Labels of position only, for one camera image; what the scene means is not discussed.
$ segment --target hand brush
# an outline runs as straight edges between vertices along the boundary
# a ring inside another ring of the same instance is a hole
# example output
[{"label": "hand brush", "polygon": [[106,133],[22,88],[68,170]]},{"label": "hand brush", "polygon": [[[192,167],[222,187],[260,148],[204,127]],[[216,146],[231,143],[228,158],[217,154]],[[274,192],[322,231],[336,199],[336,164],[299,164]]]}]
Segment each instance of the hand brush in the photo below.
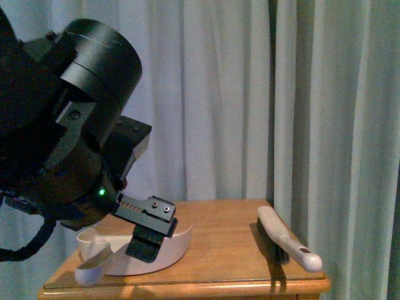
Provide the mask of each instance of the hand brush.
[{"label": "hand brush", "polygon": [[290,261],[289,257],[291,257],[307,272],[319,272],[322,269],[323,262],[321,258],[300,242],[292,239],[289,231],[273,208],[261,206],[257,211],[258,225],[261,223],[268,236],[274,242],[275,263],[287,264]]}]

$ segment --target curtain fold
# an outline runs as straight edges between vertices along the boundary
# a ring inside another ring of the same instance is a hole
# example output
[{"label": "curtain fold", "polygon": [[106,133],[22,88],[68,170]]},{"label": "curtain fold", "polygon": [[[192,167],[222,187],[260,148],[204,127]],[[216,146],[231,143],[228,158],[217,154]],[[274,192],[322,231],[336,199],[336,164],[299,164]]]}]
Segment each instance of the curtain fold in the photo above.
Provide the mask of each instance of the curtain fold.
[{"label": "curtain fold", "polygon": [[[278,45],[296,17],[297,46],[295,79],[284,86],[289,93],[296,82],[294,125],[275,130],[281,139],[294,131],[284,183],[293,185],[292,199],[275,185],[274,203],[321,255],[332,279],[326,298],[386,299],[400,150],[399,5],[309,2],[297,1],[297,14],[277,8],[277,78],[293,69],[280,67],[279,57],[291,55]],[[277,109],[275,120],[291,109]]]}]

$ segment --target grey curtain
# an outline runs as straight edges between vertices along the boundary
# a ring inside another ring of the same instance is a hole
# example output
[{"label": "grey curtain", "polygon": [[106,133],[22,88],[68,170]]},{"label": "grey curtain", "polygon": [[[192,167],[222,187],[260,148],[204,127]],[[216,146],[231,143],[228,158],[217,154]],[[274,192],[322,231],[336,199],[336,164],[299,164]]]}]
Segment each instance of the grey curtain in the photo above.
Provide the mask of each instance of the grey curtain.
[{"label": "grey curtain", "polygon": [[[273,199],[322,257],[332,280],[326,299],[399,298],[397,1],[0,0],[0,6],[25,41],[85,17],[114,27],[136,48],[144,72],[124,114],[153,132],[126,194]],[[2,207],[0,246],[25,245],[40,224]],[[30,260],[0,264],[0,295],[34,299],[75,249],[75,236],[57,227]]]}]

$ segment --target wooden nightstand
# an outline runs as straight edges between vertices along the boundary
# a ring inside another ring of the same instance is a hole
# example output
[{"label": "wooden nightstand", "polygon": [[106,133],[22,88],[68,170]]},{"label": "wooden nightstand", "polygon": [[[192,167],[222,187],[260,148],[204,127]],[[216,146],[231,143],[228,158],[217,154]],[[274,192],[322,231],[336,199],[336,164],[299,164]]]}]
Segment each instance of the wooden nightstand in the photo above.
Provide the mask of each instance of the wooden nightstand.
[{"label": "wooden nightstand", "polygon": [[[192,241],[175,265],[140,276],[104,276],[91,287],[74,280],[78,251],[51,276],[39,299],[319,299],[330,288],[323,272],[308,273],[291,260],[271,263],[257,229],[263,199],[176,202],[176,232],[193,225]],[[107,216],[101,234],[131,234],[133,225]]]}]

